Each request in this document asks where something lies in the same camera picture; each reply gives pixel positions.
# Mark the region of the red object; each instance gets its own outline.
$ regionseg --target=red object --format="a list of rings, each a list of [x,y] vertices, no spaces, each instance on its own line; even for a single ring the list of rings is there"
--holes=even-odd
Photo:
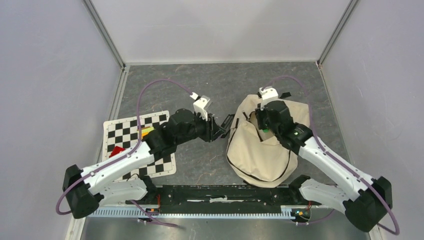
[[[111,158],[111,157],[113,157],[113,156],[115,156],[115,155],[117,155],[117,154],[119,154],[119,153],[123,152],[124,150],[125,150],[125,148],[122,148],[122,147],[120,147],[120,146],[115,146],[115,147],[113,148],[112,152],[110,153],[109,158]]]

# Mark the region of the black and white checkered board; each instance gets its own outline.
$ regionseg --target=black and white checkered board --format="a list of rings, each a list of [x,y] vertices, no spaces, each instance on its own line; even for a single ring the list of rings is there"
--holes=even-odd
[[[167,122],[170,117],[169,111],[160,111],[151,114],[141,115],[141,127],[159,127]],[[115,146],[127,149],[135,145],[138,141],[137,117],[128,117],[113,121],[105,121],[103,124],[103,149],[102,161],[109,158]],[[149,165],[134,169],[125,174],[117,181],[129,179],[133,174],[149,175],[151,178],[174,174],[177,171],[175,164],[175,154],[159,159]]]

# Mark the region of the black zipper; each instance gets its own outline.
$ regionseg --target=black zipper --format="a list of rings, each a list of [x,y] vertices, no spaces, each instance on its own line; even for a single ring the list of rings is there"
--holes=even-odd
[[[234,164],[230,161],[230,159],[228,158],[228,148],[230,147],[230,144],[231,144],[231,142],[233,141],[233,137],[234,137],[234,135],[236,134],[236,131],[237,131],[237,128],[235,129],[234,133],[233,133],[233,134],[232,134],[232,136],[231,136],[231,139],[229,140],[228,147],[227,147],[227,149],[226,149],[226,153],[225,153],[226,160],[228,161],[228,163],[229,163],[231,166],[235,167],[237,170],[239,170],[239,171],[240,171],[240,172],[242,172],[243,174],[245,174],[245,175],[247,175],[247,176],[249,176],[249,177],[251,177],[251,178],[253,178],[253,179],[255,179],[255,180],[258,180],[258,181],[260,181],[260,182],[265,182],[265,183],[271,183],[271,182],[274,182],[274,181],[278,180],[279,178],[281,178],[281,177],[282,177],[282,176],[286,173],[287,168],[289,167],[289,163],[290,163],[290,155],[291,155],[291,153],[292,153],[292,151],[291,151],[291,150],[288,152],[288,161],[287,161],[287,165],[285,166],[284,171],[282,172],[282,174],[281,174],[279,177],[277,177],[275,180],[272,180],[272,181],[265,181],[265,180],[259,179],[259,178],[257,178],[256,176],[250,175],[250,174],[248,174],[248,173],[246,173],[246,172],[242,171],[242,170],[241,170],[240,168],[238,168],[237,166],[235,166],[235,165],[234,165]]]

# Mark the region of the gray marble surface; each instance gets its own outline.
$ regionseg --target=gray marble surface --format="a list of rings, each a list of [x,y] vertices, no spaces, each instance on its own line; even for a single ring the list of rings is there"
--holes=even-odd
[[[255,94],[272,78],[292,75],[303,81],[309,90],[314,123],[318,135],[340,156],[347,159],[339,127],[327,96],[320,73],[314,62],[266,62],[266,63],[216,63],[188,65],[131,66],[119,110],[118,118],[136,115],[140,90],[155,79],[172,79],[187,86],[199,95],[213,101],[208,111],[215,114],[220,124],[248,94]],[[300,86],[286,79],[273,85],[280,93],[290,92],[288,100],[307,103]],[[193,100],[178,86],[161,82],[152,85],[142,96],[140,114],[168,110],[170,114],[185,108],[193,110]],[[178,146],[175,153],[176,173],[153,178],[157,185],[212,185],[242,184],[226,160],[228,138],[206,143],[200,139]],[[299,175],[311,176],[322,183],[333,183],[324,173],[304,159],[298,159],[298,167],[285,181],[290,183]]]

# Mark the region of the metal corner post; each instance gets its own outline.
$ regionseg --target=metal corner post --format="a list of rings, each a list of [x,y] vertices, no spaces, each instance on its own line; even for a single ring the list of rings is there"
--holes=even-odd
[[[106,30],[106,27],[103,24],[102,19],[100,18],[99,13],[97,12],[92,0],[82,0],[82,2],[84,3],[88,13],[90,14],[90,16],[92,17],[94,21],[94,24],[96,25],[98,31],[100,32],[101,36],[103,37],[104,41],[106,42],[107,46],[112,52],[116,62],[121,67],[121,69],[124,69],[125,62],[122,59],[121,55],[119,54],[118,49],[115,46],[114,42],[112,41],[111,36],[108,33],[108,30]]]
[[[318,66],[322,65],[324,61],[326,60],[330,50],[332,49],[334,43],[336,42],[343,28],[345,27],[347,21],[349,20],[349,17],[351,16],[352,12],[354,11],[359,1],[360,0],[350,0],[349,4],[346,7],[346,10],[344,10],[344,13],[340,18],[340,21],[338,21],[338,24],[335,27],[330,39],[325,45],[324,50],[321,53],[321,56],[319,56],[318,61],[316,61]]]

